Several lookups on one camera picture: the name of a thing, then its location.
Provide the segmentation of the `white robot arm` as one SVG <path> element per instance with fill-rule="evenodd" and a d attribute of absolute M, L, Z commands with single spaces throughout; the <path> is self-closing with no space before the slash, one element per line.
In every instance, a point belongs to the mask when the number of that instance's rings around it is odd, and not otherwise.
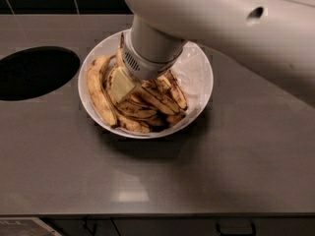
<path fill-rule="evenodd" d="M 161 75 L 191 41 L 315 102 L 315 0 L 124 1 L 134 21 L 123 59 L 135 78 Z"/>

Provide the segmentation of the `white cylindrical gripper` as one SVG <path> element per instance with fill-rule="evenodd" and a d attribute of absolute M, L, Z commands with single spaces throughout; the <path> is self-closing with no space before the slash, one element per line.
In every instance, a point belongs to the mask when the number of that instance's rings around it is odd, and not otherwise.
<path fill-rule="evenodd" d="M 154 29 L 135 16 L 132 27 L 125 35 L 122 51 L 129 72 L 119 66 L 112 75 L 110 92 L 114 102 L 120 103 L 133 93 L 141 85 L 140 80 L 153 80 L 169 70 L 185 44 L 186 40 Z"/>

